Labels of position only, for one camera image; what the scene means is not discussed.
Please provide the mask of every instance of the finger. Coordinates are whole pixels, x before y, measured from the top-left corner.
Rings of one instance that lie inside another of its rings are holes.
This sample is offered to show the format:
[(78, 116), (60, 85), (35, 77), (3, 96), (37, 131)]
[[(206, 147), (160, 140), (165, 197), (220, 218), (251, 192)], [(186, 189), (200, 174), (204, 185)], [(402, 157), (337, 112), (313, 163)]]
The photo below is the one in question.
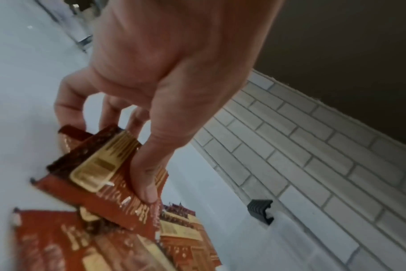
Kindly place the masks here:
[(164, 138), (151, 133), (147, 142), (133, 157), (130, 166), (132, 186), (141, 200), (148, 203), (157, 200), (156, 173), (177, 148), (186, 145), (190, 140), (191, 138)]
[(111, 95), (105, 95), (102, 104), (102, 115), (99, 120), (99, 129), (115, 124), (118, 125), (120, 119), (121, 110), (132, 105), (128, 101), (114, 97)]
[(88, 69), (76, 71), (63, 78), (60, 83), (54, 111), (61, 126), (72, 125), (85, 130), (83, 115), (84, 102), (87, 97), (99, 91), (88, 80)]
[(142, 128), (144, 127), (145, 123), (149, 120), (149, 111), (143, 109), (142, 107), (137, 107), (133, 110), (132, 114), (130, 115), (130, 119), (127, 123), (126, 130), (132, 133), (132, 135), (136, 138), (139, 137)]

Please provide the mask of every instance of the small black object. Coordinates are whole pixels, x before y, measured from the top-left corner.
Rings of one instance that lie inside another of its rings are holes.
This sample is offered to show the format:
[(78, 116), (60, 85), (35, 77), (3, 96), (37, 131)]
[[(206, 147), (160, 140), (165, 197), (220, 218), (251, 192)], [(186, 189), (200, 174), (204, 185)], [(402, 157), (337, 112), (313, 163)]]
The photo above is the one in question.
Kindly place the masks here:
[(270, 205), (273, 203), (272, 200), (251, 200), (248, 204), (248, 212), (251, 216), (258, 219), (259, 221), (270, 225), (274, 218), (267, 218), (265, 213), (266, 209), (270, 208)]

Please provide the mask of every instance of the human hand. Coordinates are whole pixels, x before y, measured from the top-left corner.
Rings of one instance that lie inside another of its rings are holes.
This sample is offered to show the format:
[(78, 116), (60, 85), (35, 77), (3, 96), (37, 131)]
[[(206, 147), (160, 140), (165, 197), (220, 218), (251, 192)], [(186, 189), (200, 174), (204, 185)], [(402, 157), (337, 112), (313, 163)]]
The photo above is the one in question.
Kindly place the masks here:
[(246, 82), (282, 0), (111, 0), (95, 32), (89, 66), (63, 79), (55, 102), (60, 125), (86, 129), (83, 105), (103, 92), (99, 128), (118, 124), (151, 135), (132, 160), (137, 195), (157, 199), (154, 176), (173, 152)]

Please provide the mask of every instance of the white brick wall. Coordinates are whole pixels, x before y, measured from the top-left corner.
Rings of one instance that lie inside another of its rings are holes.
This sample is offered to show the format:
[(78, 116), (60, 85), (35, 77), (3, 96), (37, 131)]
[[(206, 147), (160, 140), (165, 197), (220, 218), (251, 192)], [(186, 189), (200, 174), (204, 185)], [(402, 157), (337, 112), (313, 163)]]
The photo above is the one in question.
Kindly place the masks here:
[(249, 81), (196, 134), (197, 151), (245, 204), (273, 199), (345, 269), (406, 271), (406, 147), (260, 74)]

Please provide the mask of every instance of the yellow label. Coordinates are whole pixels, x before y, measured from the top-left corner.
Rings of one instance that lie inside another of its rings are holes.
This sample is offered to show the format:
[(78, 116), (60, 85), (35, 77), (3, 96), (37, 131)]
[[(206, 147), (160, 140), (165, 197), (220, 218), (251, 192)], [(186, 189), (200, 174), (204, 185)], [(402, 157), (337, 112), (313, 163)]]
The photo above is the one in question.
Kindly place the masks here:
[(87, 222), (92, 222), (100, 219), (100, 217), (87, 211), (87, 209), (83, 206), (79, 208), (79, 214), (81, 215), (81, 218)]
[(198, 218), (196, 218), (195, 216), (188, 215), (188, 219), (190, 220), (191, 223), (197, 223), (197, 224), (200, 224), (200, 225), (202, 224), (200, 222), (200, 220)]
[(170, 213), (170, 212), (164, 212), (166, 215), (168, 215), (168, 216), (170, 216), (170, 217), (174, 217), (174, 218), (177, 218), (177, 219), (180, 219), (180, 220), (184, 220), (184, 221), (186, 221), (186, 222), (190, 222), (190, 220), (189, 219), (187, 219), (187, 218), (185, 218), (185, 217), (182, 217), (182, 216), (179, 216), (179, 215), (177, 215), (177, 214), (175, 214), (175, 213)]
[(90, 192), (98, 192), (139, 144), (129, 132), (122, 131), (75, 168), (69, 178)]
[(192, 228), (161, 220), (161, 236), (180, 237), (203, 241), (201, 234)]
[(164, 267), (166, 271), (176, 271), (175, 267), (170, 263), (170, 261), (166, 258), (166, 256), (156, 244), (140, 235), (138, 235), (137, 238), (144, 245), (147, 251), (158, 261), (158, 263)]
[(112, 271), (102, 255), (95, 251), (83, 258), (83, 265), (86, 271)]

